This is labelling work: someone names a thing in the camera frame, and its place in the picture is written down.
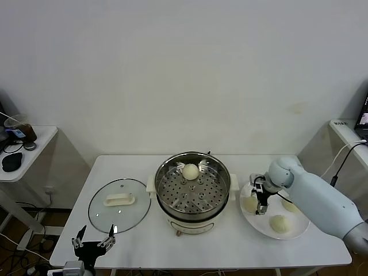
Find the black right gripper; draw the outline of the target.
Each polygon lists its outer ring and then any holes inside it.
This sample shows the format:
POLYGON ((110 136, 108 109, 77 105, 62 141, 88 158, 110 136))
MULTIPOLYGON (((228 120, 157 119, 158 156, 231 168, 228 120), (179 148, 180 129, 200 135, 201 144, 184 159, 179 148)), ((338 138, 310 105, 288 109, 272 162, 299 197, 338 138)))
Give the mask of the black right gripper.
POLYGON ((272 195, 269 191, 265 190, 262 186, 253 187, 251 189, 251 197, 257 198, 258 204, 256 207, 255 214, 263 215, 267 212, 268 198, 272 195))

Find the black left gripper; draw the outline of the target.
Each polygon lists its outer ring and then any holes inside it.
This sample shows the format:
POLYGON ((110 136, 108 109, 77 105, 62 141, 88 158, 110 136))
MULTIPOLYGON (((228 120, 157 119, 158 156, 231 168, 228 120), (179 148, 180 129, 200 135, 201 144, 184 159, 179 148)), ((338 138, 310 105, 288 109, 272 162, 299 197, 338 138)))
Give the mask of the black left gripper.
POLYGON ((84 263, 85 267, 94 267, 96 260, 100 256, 106 254, 105 247, 113 247, 116 243, 114 236, 114 225, 112 224, 108 237, 103 241, 87 241, 82 242, 87 226, 84 225, 80 231, 78 231, 76 237, 71 239, 72 245, 75 248, 74 253, 78 260, 84 263))

